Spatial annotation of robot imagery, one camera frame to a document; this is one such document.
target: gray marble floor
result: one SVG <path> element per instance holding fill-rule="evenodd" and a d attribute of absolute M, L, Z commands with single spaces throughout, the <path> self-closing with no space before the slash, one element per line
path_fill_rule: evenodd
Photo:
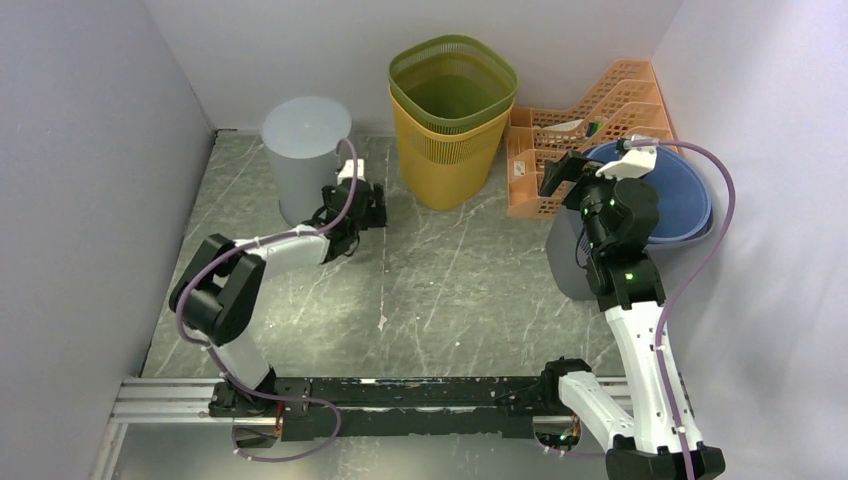
<path fill-rule="evenodd" d="M 480 193 L 437 212 L 401 181 L 393 138 L 358 143 L 368 179 L 386 185 L 389 228 L 364 232 L 350 258 L 264 284 L 250 329 L 279 375 L 535 375 L 560 355 L 623 374 L 597 307 L 554 285 L 543 251 L 550 223 L 506 216 L 502 154 Z M 260 139 L 219 136 L 176 272 L 210 234 L 288 228 L 276 203 Z M 216 373 L 205 353 L 179 341 L 163 306 L 143 375 Z"/>

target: white label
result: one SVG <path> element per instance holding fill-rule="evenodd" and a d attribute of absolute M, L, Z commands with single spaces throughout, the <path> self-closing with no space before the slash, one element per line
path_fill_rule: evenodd
<path fill-rule="evenodd" d="M 512 175 L 515 177 L 523 177 L 526 171 L 524 160 L 516 160 L 512 162 Z"/>

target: gray cylinder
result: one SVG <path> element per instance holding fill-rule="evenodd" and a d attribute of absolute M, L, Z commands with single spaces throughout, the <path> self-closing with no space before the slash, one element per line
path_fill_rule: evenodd
<path fill-rule="evenodd" d="M 280 214 L 291 226 L 321 208 L 321 188 L 336 184 L 336 145 L 351 133 L 344 105 L 298 97 L 278 106 L 262 124 L 262 142 L 277 184 Z"/>
<path fill-rule="evenodd" d="M 683 252 L 709 237 L 713 227 L 712 220 L 712 215 L 710 215 L 707 225 L 701 233 L 692 239 L 677 243 L 648 245 L 648 252 L 657 265 L 660 275 L 663 275 L 663 272 L 667 271 Z M 574 259 L 574 249 L 582 226 L 579 212 L 567 210 L 564 206 L 560 207 L 545 241 L 548 266 L 551 267 L 551 273 L 557 287 L 563 295 L 577 301 L 595 300 L 596 298 L 589 290 L 586 271 L 580 268 Z M 580 261 L 584 262 L 586 255 L 581 251 L 579 256 Z"/>

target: white wall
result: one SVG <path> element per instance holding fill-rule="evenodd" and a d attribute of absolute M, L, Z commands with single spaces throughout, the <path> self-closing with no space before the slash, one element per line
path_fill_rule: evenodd
<path fill-rule="evenodd" d="M 848 477 L 846 59 L 840 0 L 685 0 L 654 57 L 678 137 L 739 194 L 670 327 L 731 479 Z"/>
<path fill-rule="evenodd" d="M 88 477 L 210 138 L 140 0 L 0 0 L 0 478 Z"/>
<path fill-rule="evenodd" d="M 648 58 L 680 0 L 146 0 L 217 128 L 258 130 L 320 94 L 363 129 L 392 130 L 388 66 L 448 33 L 473 36 L 521 77 L 522 104 L 570 107 L 619 57 Z"/>

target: blue bucket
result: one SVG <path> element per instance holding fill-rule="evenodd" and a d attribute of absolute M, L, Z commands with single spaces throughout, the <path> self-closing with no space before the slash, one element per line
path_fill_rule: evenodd
<path fill-rule="evenodd" d="M 586 151 L 598 162 L 619 159 L 616 142 L 608 142 Z M 645 181 L 657 189 L 660 221 L 650 243 L 676 243 L 690 239 L 705 230 L 712 213 L 712 200 L 701 176 L 680 155 L 666 147 L 658 147 L 654 170 Z"/>

